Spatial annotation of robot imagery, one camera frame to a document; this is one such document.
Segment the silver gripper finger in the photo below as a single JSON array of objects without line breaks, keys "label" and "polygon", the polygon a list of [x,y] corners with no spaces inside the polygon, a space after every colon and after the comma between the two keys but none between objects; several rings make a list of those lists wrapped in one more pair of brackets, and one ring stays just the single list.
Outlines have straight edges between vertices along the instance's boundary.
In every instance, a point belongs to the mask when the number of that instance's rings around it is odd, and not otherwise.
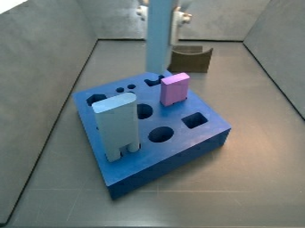
[{"label": "silver gripper finger", "polygon": [[178,6],[171,16],[170,44],[175,45],[179,41],[179,28],[191,23],[191,14],[187,13],[187,5]]},{"label": "silver gripper finger", "polygon": [[137,7],[137,15],[141,17],[142,21],[147,20],[147,7],[145,5]]}]

